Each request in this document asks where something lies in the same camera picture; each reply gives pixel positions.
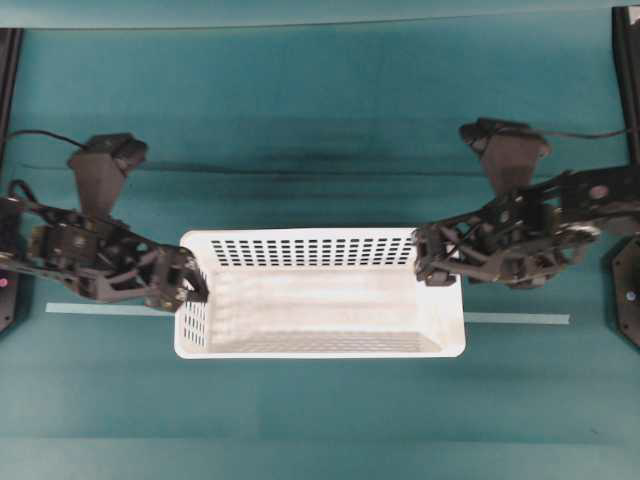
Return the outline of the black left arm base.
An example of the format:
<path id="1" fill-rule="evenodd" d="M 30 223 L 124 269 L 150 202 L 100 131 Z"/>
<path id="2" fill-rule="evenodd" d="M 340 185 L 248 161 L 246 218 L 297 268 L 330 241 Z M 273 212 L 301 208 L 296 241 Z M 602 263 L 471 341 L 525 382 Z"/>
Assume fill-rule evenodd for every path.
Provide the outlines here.
<path id="1" fill-rule="evenodd" d="M 9 332 L 23 317 L 22 308 L 22 275 L 1 266 L 1 335 Z"/>

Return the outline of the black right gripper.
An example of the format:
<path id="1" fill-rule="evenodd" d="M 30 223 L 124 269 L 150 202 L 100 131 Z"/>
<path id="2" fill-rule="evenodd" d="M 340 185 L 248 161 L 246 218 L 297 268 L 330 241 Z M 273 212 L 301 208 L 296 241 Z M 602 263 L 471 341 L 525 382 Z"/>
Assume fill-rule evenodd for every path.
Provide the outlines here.
<path id="1" fill-rule="evenodd" d="M 412 233 L 414 273 L 428 287 L 457 277 L 539 288 L 579 262 L 600 236 L 593 222 L 570 223 L 562 206 L 563 175 L 497 196 L 481 209 L 419 225 Z M 484 260 L 474 265 L 453 257 Z"/>

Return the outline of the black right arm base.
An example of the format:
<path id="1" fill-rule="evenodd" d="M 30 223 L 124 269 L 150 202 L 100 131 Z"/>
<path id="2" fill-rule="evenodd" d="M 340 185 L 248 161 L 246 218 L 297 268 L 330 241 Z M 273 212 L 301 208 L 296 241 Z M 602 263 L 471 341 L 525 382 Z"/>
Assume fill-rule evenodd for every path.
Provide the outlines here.
<path id="1" fill-rule="evenodd" d="M 639 236 L 616 241 L 600 261 L 605 325 L 639 351 Z"/>

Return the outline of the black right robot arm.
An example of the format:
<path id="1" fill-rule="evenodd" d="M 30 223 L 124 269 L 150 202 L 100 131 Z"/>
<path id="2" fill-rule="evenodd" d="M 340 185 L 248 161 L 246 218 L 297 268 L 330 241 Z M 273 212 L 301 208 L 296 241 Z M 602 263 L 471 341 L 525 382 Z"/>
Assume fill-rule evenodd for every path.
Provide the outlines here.
<path id="1" fill-rule="evenodd" d="M 638 166 L 564 172 L 416 228 L 414 273 L 428 287 L 465 277 L 534 289 L 578 263 L 603 232 L 638 231 Z"/>

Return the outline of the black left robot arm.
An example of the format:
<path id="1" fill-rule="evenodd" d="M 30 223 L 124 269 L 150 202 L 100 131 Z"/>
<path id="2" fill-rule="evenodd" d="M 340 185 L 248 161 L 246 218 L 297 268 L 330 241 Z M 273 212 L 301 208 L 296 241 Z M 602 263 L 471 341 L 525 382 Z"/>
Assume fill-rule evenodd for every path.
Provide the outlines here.
<path id="1" fill-rule="evenodd" d="M 188 248 L 152 241 L 109 216 L 44 205 L 21 180 L 1 198 L 1 268 L 56 281 L 89 300 L 142 299 L 171 313 L 209 298 Z"/>

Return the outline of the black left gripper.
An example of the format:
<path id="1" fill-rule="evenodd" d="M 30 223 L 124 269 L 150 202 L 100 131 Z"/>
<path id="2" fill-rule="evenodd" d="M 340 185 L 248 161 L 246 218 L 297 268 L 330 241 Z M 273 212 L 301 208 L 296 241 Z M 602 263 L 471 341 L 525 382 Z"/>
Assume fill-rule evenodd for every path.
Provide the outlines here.
<path id="1" fill-rule="evenodd" d="M 193 252 L 156 245 L 113 220 L 36 202 L 21 202 L 19 212 L 39 217 L 19 271 L 56 280 L 95 301 L 142 299 L 152 309 L 176 312 L 186 300 L 207 300 L 209 288 Z"/>

